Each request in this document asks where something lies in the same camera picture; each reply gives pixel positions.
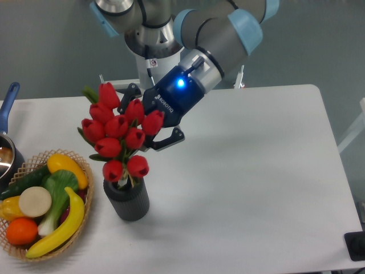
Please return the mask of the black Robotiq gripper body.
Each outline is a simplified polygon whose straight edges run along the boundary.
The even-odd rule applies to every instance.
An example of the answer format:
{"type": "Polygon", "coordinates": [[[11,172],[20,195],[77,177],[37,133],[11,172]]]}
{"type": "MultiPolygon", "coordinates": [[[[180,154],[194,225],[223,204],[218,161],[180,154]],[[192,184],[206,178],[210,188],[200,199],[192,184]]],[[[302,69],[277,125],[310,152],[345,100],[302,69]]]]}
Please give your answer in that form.
{"type": "Polygon", "coordinates": [[[142,100],[145,114],[159,110],[164,113],[163,127],[179,125],[182,117],[204,97],[201,85],[191,76],[196,69],[196,66],[187,70],[175,66],[155,86],[145,90],[142,100]]]}

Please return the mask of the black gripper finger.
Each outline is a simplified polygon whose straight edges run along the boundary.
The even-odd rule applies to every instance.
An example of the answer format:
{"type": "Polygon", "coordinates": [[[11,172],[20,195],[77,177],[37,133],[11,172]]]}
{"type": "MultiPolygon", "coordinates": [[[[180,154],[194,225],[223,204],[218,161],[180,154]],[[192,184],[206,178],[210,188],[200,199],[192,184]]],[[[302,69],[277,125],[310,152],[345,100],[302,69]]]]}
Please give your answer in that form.
{"type": "Polygon", "coordinates": [[[119,114],[124,114],[129,103],[142,96],[142,92],[136,83],[130,83],[127,88],[119,88],[116,92],[122,94],[120,104],[117,108],[119,114]]]}
{"type": "Polygon", "coordinates": [[[156,135],[147,135],[139,150],[142,152],[146,152],[149,149],[161,151],[185,140],[185,135],[179,126],[174,127],[171,135],[163,140],[154,141],[155,137],[156,135]]]}

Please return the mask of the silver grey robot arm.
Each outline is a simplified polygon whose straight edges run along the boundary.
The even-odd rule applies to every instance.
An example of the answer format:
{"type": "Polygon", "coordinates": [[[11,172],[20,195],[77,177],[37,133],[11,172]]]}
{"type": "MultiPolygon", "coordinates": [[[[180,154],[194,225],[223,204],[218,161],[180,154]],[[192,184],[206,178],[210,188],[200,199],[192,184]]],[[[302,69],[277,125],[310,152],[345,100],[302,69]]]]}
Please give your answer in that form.
{"type": "Polygon", "coordinates": [[[148,137],[142,150],[163,150],[184,140],[181,118],[261,43],[262,22],[274,16],[278,1],[219,1],[205,11],[173,15],[169,1],[92,1],[105,32],[123,35],[135,56],[139,81],[115,80],[121,109],[141,98],[146,114],[164,113],[170,137],[148,137]]]}

